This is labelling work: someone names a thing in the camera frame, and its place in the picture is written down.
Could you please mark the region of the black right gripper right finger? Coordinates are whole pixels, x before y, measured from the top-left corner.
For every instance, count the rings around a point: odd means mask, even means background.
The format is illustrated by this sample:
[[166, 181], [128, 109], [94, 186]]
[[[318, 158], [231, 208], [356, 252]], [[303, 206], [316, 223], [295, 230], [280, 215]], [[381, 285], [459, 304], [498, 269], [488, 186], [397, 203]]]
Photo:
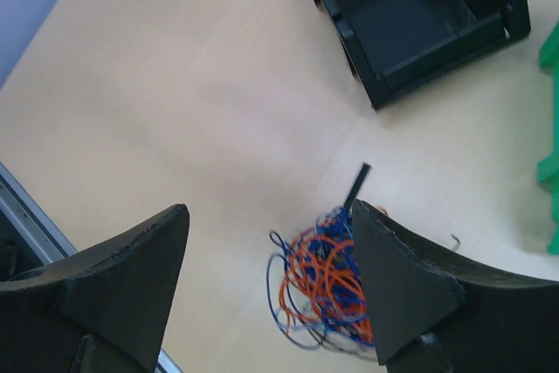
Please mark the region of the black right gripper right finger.
[[558, 285], [481, 264], [353, 205], [378, 362], [390, 372], [555, 372]]

